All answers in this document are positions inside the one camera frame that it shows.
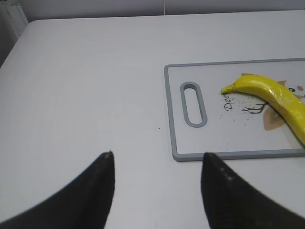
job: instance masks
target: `yellow banana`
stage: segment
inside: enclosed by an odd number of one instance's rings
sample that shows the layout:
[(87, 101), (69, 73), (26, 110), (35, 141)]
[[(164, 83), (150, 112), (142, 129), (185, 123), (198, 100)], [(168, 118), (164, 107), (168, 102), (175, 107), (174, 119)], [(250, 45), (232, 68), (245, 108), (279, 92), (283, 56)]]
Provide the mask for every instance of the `yellow banana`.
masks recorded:
[(266, 100), (305, 145), (305, 105), (286, 87), (264, 76), (243, 75), (221, 90), (222, 94), (230, 92), (254, 94)]

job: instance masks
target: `bird illustration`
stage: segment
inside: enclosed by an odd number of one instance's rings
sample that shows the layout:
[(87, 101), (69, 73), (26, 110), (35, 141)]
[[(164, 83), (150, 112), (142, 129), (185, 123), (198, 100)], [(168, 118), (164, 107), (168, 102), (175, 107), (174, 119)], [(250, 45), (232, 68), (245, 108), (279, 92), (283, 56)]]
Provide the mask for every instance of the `bird illustration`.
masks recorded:
[[(242, 73), (242, 75), (254, 75), (254, 74)], [(278, 81), (278, 83), (287, 87), (295, 95), (296, 98), (298, 99), (305, 98), (304, 87), (300, 85), (298, 85), (297, 87), (289, 85), (289, 83), (287, 83), (287, 80)], [(251, 114), (260, 114), (264, 110), (266, 105), (268, 105), (268, 102), (265, 102), (263, 104), (256, 104), (256, 105), (260, 105), (260, 107), (258, 108), (245, 107), (245, 109), (242, 111), (248, 111)], [(282, 118), (282, 116), (271, 106), (268, 107), (264, 112), (263, 119), (264, 119), (265, 130), (274, 130), (285, 124), (285, 120)]]

